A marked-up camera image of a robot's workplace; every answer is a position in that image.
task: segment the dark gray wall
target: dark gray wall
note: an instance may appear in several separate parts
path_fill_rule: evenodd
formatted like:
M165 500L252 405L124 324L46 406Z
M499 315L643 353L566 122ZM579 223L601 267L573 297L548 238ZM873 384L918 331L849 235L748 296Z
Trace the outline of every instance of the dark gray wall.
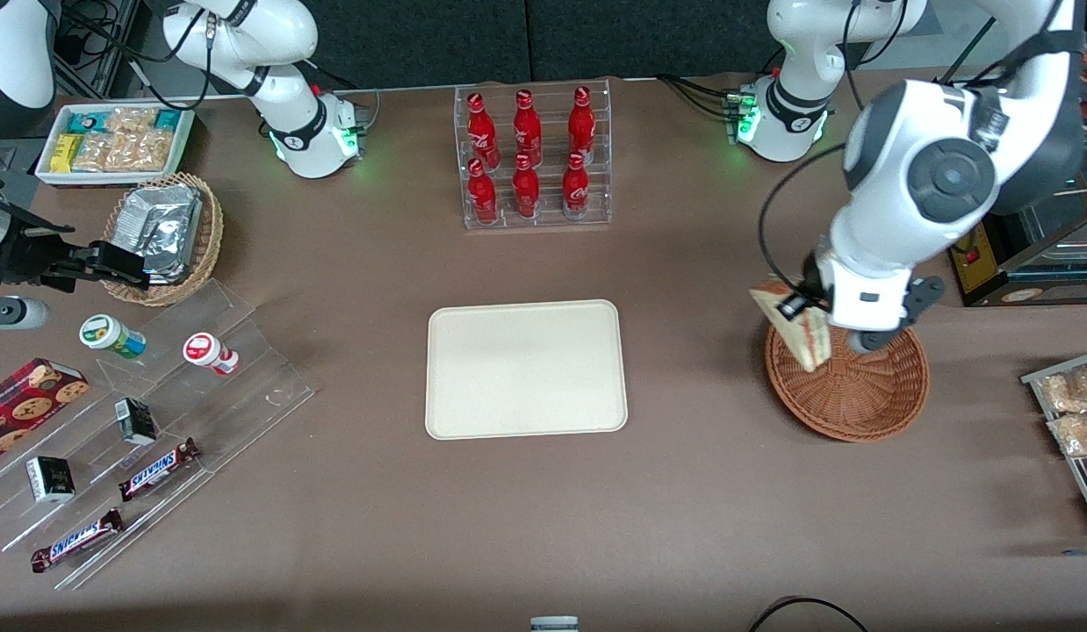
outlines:
M320 32L315 63L362 87L530 79L523 0L303 2Z
M526 0L532 78L714 75L777 48L765 0Z

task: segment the red bottle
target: red bottle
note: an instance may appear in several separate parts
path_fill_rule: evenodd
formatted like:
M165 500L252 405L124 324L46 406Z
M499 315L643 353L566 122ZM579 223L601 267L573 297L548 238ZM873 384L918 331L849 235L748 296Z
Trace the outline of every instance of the red bottle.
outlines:
M539 166L544 161L544 125L536 108L532 107L532 92L527 89L516 92L516 116L512 120L512 128L516 133L516 151L530 157L532 166Z
M516 154L516 172L512 174L512 190L516 193L516 212L524 219L535 219L539 212L540 179L532 168L532 157Z
M474 92L466 97L470 106L470 141L474 147L474 156L480 159L485 171L500 166L500 151L496 148L496 125L485 111L485 100Z
M563 213L569 220L582 220L587 214L587 189L591 181L583 169L583 154L571 152L567 172L563 174Z
M585 85L575 88L575 109L567 119L571 152L583 154L583 164L595 161L595 111L591 110L591 91Z
M474 215L483 224L496 223L496 187L490 176L485 175L485 165L477 159L470 159L470 203Z

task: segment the snickers bar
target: snickers bar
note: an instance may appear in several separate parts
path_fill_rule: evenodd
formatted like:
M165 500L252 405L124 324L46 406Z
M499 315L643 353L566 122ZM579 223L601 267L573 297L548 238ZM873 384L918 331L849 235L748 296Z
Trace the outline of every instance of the snickers bar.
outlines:
M173 448L173 453L168 453L166 456L161 457L161 459L153 461L153 464L135 473L134 478L130 478L125 483L120 483L118 491L122 492L122 501L129 503L135 496L161 483L177 468L193 460L199 455L201 455L199 448L196 447L193 439L189 436L183 444Z
M51 547L40 548L37 553L33 553L33 572L48 571L52 565L58 563L72 553L87 548L90 544L122 531L126 531L126 525L122 524L122 516L118 516L116 508L111 509L101 519L66 536Z

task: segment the machine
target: machine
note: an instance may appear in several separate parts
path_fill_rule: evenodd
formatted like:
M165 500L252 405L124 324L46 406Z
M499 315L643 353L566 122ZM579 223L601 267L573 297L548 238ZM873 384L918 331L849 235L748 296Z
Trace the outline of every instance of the machine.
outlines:
M77 280L114 281L149 287L141 257L109 241L74 247L61 238L74 232L10 203L0 181L0 288L2 284L46 285L75 292ZM33 330L47 323L48 305L37 299L0 297L0 330Z
M833 92L844 77L841 41L864 44L914 28L925 0L772 0L770 33L785 49L777 75L739 89L736 141L772 161L796 161L820 138Z
M51 44L61 10L61 0L0 0L0 137L30 132L52 111ZM317 44L313 16L298 0L186 2L166 12L162 27L182 61L250 98L297 175L329 175L359 157L354 106L315 94L291 65ZM145 77L133 57L130 63ZM0 181L0 288L27 283L70 293L77 280L147 287L141 257L107 241L73 247L59 236L72 231L7 202ZM47 320L42 301L0 297L0 329Z
M1083 0L974 2L1004 25L1016 47L988 79L963 85L909 79L870 101L845 148L844 179L852 200L838 211L805 261L804 280L780 306L789 320L805 308L824 307L829 324L853 331L850 345L857 351L882 348L941 296L941 280L913 280L915 265L945 251L985 213L1017 211L1058 191L1080 163ZM848 0L788 7L775 0L772 13L774 4L809 15L799 21L786 12L784 24L816 20L830 34L837 24L842 28L852 7ZM825 59L834 52L827 49ZM836 61L816 66L835 75ZM784 66L780 91L774 92L812 96L824 87L822 76L787 73ZM755 145L767 156L767 141L780 152L789 147L788 137L759 133Z
M296 61L317 48L317 25L298 0L201 0L172 7L165 40L177 59L246 95L271 127L278 157L303 177L323 177L359 156L354 106L315 95Z

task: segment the cookie box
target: cookie box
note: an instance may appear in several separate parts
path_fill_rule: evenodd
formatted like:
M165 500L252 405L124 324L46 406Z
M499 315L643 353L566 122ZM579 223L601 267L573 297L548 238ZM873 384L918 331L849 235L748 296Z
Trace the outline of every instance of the cookie box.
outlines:
M170 147L170 157L165 161L165 168L161 171L125 171L125 172L53 172L50 161L55 152L55 145L61 141L61 136L68 131L72 116L82 116L90 112L111 111L111 109L125 106L127 108L162 108L162 104L153 100L118 100L105 103L73 103L63 106L55 115L48 140L45 141L45 149L37 161L35 175L41 183L50 184L55 188L98 188L98 187L129 187L132 184L147 183L158 177L174 175L180 158L184 156L185 146L189 141L189 132L196 117L196 112L183 111L173 129L173 144Z
M0 384L0 456L87 388L83 373L40 357L17 369Z

